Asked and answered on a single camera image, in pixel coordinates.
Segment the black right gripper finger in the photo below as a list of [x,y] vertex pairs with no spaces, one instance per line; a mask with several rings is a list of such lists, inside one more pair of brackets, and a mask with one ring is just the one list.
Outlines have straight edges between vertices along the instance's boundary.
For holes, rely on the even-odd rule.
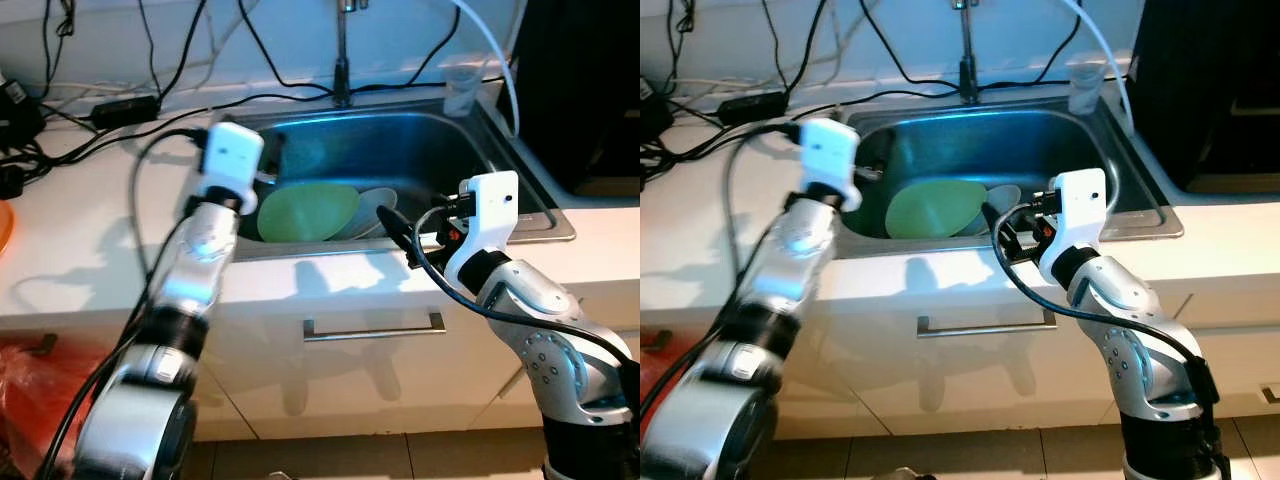
[[420,236],[408,224],[408,220],[401,212],[388,206],[378,206],[375,214],[387,236],[396,246],[404,251],[408,268],[422,268],[426,262],[425,252],[422,251]]
[[1009,264],[1030,261],[1030,250],[1024,248],[1014,229],[1014,224],[1020,220],[1018,215],[998,224],[998,219],[1009,207],[997,207],[991,202],[983,204],[983,218],[989,228],[991,238],[995,241],[995,250],[1004,253]]

